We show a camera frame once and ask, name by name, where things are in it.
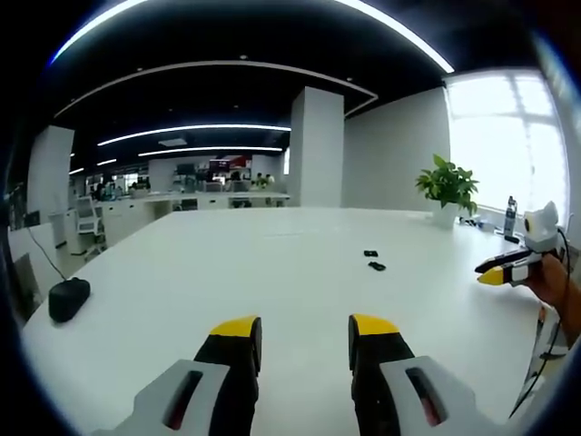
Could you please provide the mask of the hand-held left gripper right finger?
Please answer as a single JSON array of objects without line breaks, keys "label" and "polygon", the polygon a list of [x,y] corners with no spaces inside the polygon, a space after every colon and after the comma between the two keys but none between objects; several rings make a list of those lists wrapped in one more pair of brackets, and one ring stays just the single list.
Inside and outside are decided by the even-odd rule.
[{"label": "hand-held left gripper right finger", "polygon": [[361,435],[505,435],[478,410],[474,392],[428,356],[415,356],[398,327],[349,317],[351,399]]}]

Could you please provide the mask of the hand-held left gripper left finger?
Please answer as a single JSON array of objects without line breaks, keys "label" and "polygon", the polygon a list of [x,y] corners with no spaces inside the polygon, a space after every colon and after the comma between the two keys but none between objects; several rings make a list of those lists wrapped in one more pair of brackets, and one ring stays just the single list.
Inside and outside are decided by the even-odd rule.
[{"label": "hand-held left gripper left finger", "polygon": [[191,360],[179,360],[134,397],[133,411],[95,435],[249,435],[259,398],[261,318],[214,327]]}]

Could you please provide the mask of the person's right hand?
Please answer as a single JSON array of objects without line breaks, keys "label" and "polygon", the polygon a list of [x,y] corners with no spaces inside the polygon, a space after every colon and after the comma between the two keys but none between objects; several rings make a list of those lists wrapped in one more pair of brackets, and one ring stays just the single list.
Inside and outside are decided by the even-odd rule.
[{"label": "person's right hand", "polygon": [[568,297],[574,290],[568,269],[552,254],[544,255],[540,263],[540,268],[525,284],[536,297],[552,306],[559,315],[562,315]]}]

